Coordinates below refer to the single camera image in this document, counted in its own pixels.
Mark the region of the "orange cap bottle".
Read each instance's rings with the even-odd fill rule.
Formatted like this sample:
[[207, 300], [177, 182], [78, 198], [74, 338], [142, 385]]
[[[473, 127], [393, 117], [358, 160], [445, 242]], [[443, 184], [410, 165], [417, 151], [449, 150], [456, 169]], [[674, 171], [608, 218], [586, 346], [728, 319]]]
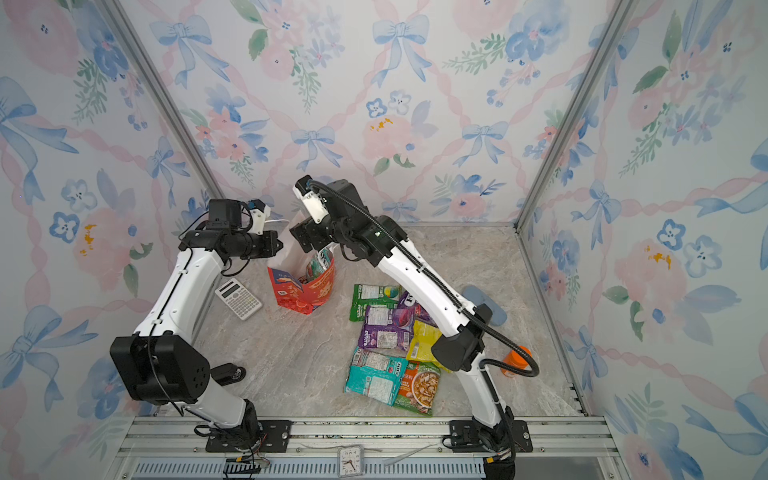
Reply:
[[[521, 347], [521, 349], [525, 351], [527, 354], [531, 353], [530, 350], [527, 349], [526, 347]], [[530, 366], [528, 362], [519, 353], [517, 353], [514, 350], [509, 351], [509, 353], [503, 359], [503, 362], [518, 370], [523, 370], [523, 371], [530, 370]], [[509, 370], [504, 370], [504, 369], [502, 369], [502, 374], [508, 378], [513, 378], [517, 375], [515, 372], [511, 372]]]

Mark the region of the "green snack packet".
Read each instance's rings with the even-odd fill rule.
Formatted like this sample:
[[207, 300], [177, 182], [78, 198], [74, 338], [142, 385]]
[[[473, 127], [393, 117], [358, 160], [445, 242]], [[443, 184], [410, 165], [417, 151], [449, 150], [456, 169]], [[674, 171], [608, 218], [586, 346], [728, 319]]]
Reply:
[[369, 306], [394, 309], [397, 307], [402, 290], [397, 285], [369, 285], [355, 284], [349, 311], [351, 322], [364, 320], [365, 312]]

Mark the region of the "black stapler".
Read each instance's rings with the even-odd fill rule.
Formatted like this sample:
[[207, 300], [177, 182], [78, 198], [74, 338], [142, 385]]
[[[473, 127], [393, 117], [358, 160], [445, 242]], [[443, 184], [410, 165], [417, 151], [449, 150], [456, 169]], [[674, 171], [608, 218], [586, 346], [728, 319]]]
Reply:
[[246, 369], [233, 363], [226, 363], [210, 370], [210, 377], [221, 386], [238, 383], [244, 379]]

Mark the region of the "white calculator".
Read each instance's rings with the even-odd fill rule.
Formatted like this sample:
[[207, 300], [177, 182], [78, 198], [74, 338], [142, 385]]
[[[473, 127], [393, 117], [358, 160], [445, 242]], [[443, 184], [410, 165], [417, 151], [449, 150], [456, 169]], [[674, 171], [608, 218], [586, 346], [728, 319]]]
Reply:
[[215, 294], [241, 321], [263, 308], [263, 303], [236, 278], [225, 278]]

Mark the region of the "yellow snack packet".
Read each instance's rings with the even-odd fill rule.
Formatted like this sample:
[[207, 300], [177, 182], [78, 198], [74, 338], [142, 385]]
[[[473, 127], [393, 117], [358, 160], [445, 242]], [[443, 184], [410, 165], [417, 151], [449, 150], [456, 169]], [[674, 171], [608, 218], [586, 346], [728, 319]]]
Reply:
[[409, 361], [432, 363], [438, 368], [445, 370], [445, 367], [437, 361], [432, 353], [432, 347], [440, 337], [441, 332], [438, 328], [416, 320], [413, 325], [413, 337], [406, 358]]

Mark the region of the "Fox's mint blossom candy bag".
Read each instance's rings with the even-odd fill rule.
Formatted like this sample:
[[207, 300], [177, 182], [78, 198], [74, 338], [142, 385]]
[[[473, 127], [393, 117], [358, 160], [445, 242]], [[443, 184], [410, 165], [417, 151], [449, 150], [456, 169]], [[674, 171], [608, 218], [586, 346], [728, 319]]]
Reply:
[[305, 266], [305, 274], [299, 278], [299, 282], [305, 285], [317, 280], [330, 269], [333, 259], [333, 253], [329, 247], [312, 252]]

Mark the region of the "purple Fox's candy bag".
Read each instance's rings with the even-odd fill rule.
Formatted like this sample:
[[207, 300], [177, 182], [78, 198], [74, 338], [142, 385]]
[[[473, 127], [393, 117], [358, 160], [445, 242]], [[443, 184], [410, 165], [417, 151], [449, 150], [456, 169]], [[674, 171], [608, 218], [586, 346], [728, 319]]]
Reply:
[[431, 318], [427, 310], [421, 306], [407, 290], [403, 291], [398, 301], [397, 308], [408, 310], [415, 320], [419, 320], [432, 327], [437, 327], [437, 324]]

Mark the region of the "red paper gift bag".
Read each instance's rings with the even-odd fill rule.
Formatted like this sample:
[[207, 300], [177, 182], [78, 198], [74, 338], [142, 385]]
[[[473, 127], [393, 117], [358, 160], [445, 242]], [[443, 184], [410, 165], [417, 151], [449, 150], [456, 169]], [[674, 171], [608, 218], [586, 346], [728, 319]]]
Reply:
[[289, 229], [305, 219], [306, 216], [299, 212], [288, 222], [279, 234], [283, 248], [267, 262], [267, 269], [277, 304], [310, 315], [329, 300], [334, 286], [336, 265], [333, 259], [330, 269], [317, 280], [305, 285], [299, 282], [299, 278], [305, 274], [305, 266], [311, 253], [316, 251], [305, 253]]

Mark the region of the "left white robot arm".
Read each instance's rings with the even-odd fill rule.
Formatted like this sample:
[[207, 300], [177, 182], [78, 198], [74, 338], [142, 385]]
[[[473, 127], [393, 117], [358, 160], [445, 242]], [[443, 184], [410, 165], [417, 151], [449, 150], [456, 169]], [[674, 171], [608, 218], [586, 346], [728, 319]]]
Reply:
[[210, 363], [192, 346], [192, 336], [228, 261], [271, 258], [282, 247], [274, 230], [184, 234], [174, 270], [155, 305], [131, 335], [115, 338], [110, 347], [130, 397], [157, 406], [175, 404], [222, 430], [255, 431], [253, 403], [212, 378]]

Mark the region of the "teal snack packet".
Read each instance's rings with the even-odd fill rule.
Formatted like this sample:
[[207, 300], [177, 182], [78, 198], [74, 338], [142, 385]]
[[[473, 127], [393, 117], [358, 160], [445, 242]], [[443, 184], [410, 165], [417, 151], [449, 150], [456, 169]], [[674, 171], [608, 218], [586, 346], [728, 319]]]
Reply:
[[404, 358], [356, 347], [344, 391], [393, 406], [407, 365], [408, 361]]

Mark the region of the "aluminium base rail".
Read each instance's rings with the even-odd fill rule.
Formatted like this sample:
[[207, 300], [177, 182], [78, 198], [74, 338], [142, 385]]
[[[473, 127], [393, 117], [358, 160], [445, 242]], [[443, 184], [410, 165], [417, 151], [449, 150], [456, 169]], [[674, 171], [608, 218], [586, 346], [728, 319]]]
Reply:
[[448, 417], [267, 418], [267, 438], [252, 460], [207, 447], [195, 421], [138, 418], [108, 479], [337, 479], [343, 450], [357, 447], [362, 479], [626, 479], [618, 446], [601, 417], [522, 417], [514, 464], [490, 454], [455, 452], [472, 434]]

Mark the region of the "green noodle packet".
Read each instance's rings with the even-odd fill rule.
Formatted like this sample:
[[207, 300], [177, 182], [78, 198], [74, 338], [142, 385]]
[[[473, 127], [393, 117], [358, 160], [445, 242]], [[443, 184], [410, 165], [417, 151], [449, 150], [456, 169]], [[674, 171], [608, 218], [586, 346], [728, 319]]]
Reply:
[[429, 362], [409, 361], [394, 406], [431, 416], [441, 380], [441, 369]]

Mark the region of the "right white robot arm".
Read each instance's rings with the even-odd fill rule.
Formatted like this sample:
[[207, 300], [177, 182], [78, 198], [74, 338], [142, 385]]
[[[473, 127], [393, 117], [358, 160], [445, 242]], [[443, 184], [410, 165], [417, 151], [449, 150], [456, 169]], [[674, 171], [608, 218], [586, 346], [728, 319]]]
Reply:
[[476, 307], [443, 282], [397, 222], [388, 216], [373, 220], [326, 216], [319, 223], [312, 218], [303, 220], [289, 231], [304, 252], [339, 244], [404, 287], [441, 331], [436, 359], [456, 373], [474, 420], [488, 428], [501, 422], [498, 399], [481, 373], [483, 334], [471, 324]]

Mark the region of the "small white clock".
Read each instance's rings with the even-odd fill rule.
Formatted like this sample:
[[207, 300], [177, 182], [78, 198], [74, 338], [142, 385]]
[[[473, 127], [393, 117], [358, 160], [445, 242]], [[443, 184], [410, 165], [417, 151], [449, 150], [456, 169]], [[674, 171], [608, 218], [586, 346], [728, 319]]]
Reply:
[[337, 455], [337, 474], [340, 479], [362, 476], [365, 473], [365, 448], [362, 445], [341, 446]]

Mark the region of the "purple snack packet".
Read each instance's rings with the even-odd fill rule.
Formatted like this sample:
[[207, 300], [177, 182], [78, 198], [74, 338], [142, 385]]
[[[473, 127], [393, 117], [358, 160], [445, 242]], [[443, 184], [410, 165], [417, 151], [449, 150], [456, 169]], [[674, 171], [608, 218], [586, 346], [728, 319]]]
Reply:
[[408, 308], [367, 306], [358, 347], [407, 353], [413, 338], [413, 313]]

